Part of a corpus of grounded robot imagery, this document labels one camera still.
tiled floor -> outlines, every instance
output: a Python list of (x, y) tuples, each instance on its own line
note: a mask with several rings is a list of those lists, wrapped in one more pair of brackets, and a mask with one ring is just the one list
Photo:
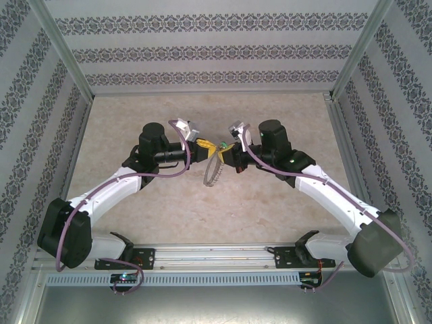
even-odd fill
[[(348, 188), (322, 94), (126, 96), (95, 99), (68, 197), (111, 176), (138, 144), (146, 123), (163, 124), (168, 139), (177, 142), (167, 124), (177, 117), (196, 122), (200, 137), (214, 143), (233, 142), (227, 128), (238, 119), (251, 124), (252, 138), (259, 142), (259, 123), (279, 119), (293, 148), (308, 153)], [(309, 230), (345, 233), (311, 198), (255, 167), (236, 174), (225, 166), (216, 185), (207, 188), (206, 165), (194, 164), (175, 179), (155, 179), (112, 208), (95, 229), (121, 233), (137, 244), (295, 242)]]

decorative border stripe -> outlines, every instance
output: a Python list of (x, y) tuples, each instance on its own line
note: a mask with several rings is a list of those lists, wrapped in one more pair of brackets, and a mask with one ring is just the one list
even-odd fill
[(216, 71), (87, 74), (91, 86), (129, 86), (134, 84), (208, 84), (334, 82), (339, 71)]
[(397, 0), (398, 7), (411, 23), (412, 29), (432, 55), (432, 10), (425, 0)]
[(6, 142), (11, 127), (15, 124), (15, 118), (22, 108), (24, 99), (28, 95), (30, 86), (33, 85), (36, 74), (47, 56), (51, 42), (41, 28), (30, 51), (27, 53), (25, 60), (20, 66), (20, 71), (13, 79), (9, 92), (5, 95), (5, 100), (1, 102), (0, 107), (0, 150), (3, 149), (3, 143)]
[(367, 13), (241, 13), (57, 18), (63, 35), (252, 30), (361, 30)]
[[(45, 203), (48, 197), (49, 189), (53, 183), (55, 172), (61, 158), (61, 152), (63, 150), (64, 143), (67, 138), (68, 130), (71, 126), (78, 101), (81, 97), (80, 91), (76, 85), (74, 85), (71, 95), (67, 100), (63, 117), (59, 123), (59, 127), (55, 134), (55, 139), (51, 145), (45, 168), (40, 177), (40, 182), (34, 194), (32, 206), (29, 210), (29, 215), (26, 218), (26, 224), (23, 227), (23, 231), (20, 235), (20, 243), (16, 246), (16, 252), (13, 255), (13, 262), (9, 266), (11, 269), (5, 276), (6, 284), (2, 287), (2, 295), (0, 296), (0, 322), (7, 323), (7, 317), (11, 313), (13, 303), (18, 292), (18, 285), (22, 280), (22, 273), (25, 270), (25, 266), (28, 260), (28, 255), (31, 251), (31, 246), (34, 242), (34, 237), (38, 233), (39, 222), (43, 217), (43, 211), (45, 210)], [(86, 106), (82, 115), (81, 125), (83, 124), (86, 116)]]
[(192, 61), (208, 59), (346, 59), (351, 45), (244, 45), (130, 47), (73, 50), (78, 63)]
[(417, 118), (417, 123), (421, 125), (422, 133), (426, 135), (426, 141), (429, 142), (429, 148), (432, 150), (431, 99), (423, 90), (422, 84), (416, 78), (414, 70), (385, 22), (378, 28), (375, 40), (387, 59), (400, 90), (410, 104), (414, 117)]
[(20, 29), (24, 18), (30, 12), (26, 0), (10, 0), (0, 14), (0, 57), (3, 57), (7, 47)]
[(388, 176), (387, 166), (384, 163), (381, 151), (377, 145), (377, 140), (373, 134), (372, 127), (365, 113), (363, 103), (360, 100), (352, 79), (346, 85), (345, 91), (348, 98), (350, 99), (351, 108), (354, 110), (358, 127), (362, 133), (364, 143), (375, 170), (375, 175), (377, 176), (379, 182), (379, 187), (384, 196), (384, 201), (386, 205), (395, 211), (401, 219), (402, 236), (404, 237), (405, 243), (407, 243), (411, 249), (411, 252), (413, 253), (416, 260), (416, 263), (411, 271), (413, 283), (417, 287), (416, 291), (418, 297), (422, 300), (422, 306), (425, 308), (426, 316), (430, 321), (432, 321), (432, 287), (430, 286), (430, 282), (427, 279), (427, 271), (426, 268), (421, 265), (422, 259), (419, 257), (419, 250), (414, 242), (414, 236), (412, 235), (412, 232), (407, 224), (404, 212), (400, 207), (398, 195), (394, 191), (392, 179)]
[(429, 229), (428, 234), (432, 236), (432, 195), (426, 191), (428, 187), (425, 185), (423, 174), (419, 173), (420, 169), (417, 167), (416, 159), (412, 156), (410, 145), (405, 140), (396, 114), (367, 55), (364, 55), (358, 62), (358, 68), (377, 106), (383, 127), (393, 144), (394, 152), (402, 167), (401, 170), (405, 174), (405, 180), (408, 181), (408, 187), (412, 191), (412, 196), (415, 197), (416, 206), (421, 210), (420, 216), (423, 218), (423, 224)]
[(3, 191), (4, 193), (1, 195), (0, 243), (3, 242), (3, 236), (8, 229), (7, 224), (10, 222), (11, 216), (15, 212), (15, 205), (18, 203), (18, 198), (21, 196), (24, 182), (27, 180), (28, 172), (36, 157), (36, 152), (67, 73), (68, 70), (64, 66), (62, 60), (60, 60), (51, 76), (47, 90), (32, 121), (32, 125), (28, 130), (26, 141), (22, 145), (23, 148), (16, 159), (12, 174), (9, 176), (9, 182), (6, 184), (5, 190)]

patterned wallpaper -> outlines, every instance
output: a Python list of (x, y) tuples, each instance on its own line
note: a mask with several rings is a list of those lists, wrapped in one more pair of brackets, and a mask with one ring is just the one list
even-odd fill
[(377, 0), (50, 0), (96, 94), (331, 90)]
[(0, 0), (0, 10), (0, 323), (8, 323), (90, 104), (27, 2)]
[(339, 98), (371, 200), (393, 209), (416, 258), (406, 275), (432, 323), (432, 11), (392, 4)]

yellow object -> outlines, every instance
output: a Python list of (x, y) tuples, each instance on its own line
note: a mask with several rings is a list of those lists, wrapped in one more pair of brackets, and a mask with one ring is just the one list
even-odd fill
[(199, 138), (198, 140), (196, 140), (196, 143), (204, 149), (209, 150), (209, 155), (207, 157), (211, 157), (213, 153), (216, 152), (217, 146), (209, 140), (202, 140), (201, 138)]
[(222, 163), (225, 163), (225, 161), (223, 160), (222, 153), (224, 153), (224, 152), (226, 152), (226, 151), (229, 151), (230, 149), (232, 149), (233, 146), (234, 146), (234, 144), (228, 145), (227, 148), (224, 148), (222, 151), (219, 151), (219, 152), (217, 153), (217, 155), (219, 156), (219, 158), (220, 158), (220, 160), (222, 161)]

metal panel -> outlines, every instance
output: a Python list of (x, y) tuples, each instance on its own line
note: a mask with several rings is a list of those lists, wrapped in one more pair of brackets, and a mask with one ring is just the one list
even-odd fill
[(397, 323), (382, 277), (341, 273), (325, 290), (296, 286), (145, 287), (131, 296), (109, 288), (47, 287), (36, 323)]
[[(110, 286), (109, 273), (52, 273), (47, 277), (49, 287), (106, 287)], [(199, 287), (199, 286), (280, 286), (300, 285), (296, 271), (277, 273), (145, 273), (143, 285), (147, 287)], [(119, 283), (118, 286), (135, 286)]]

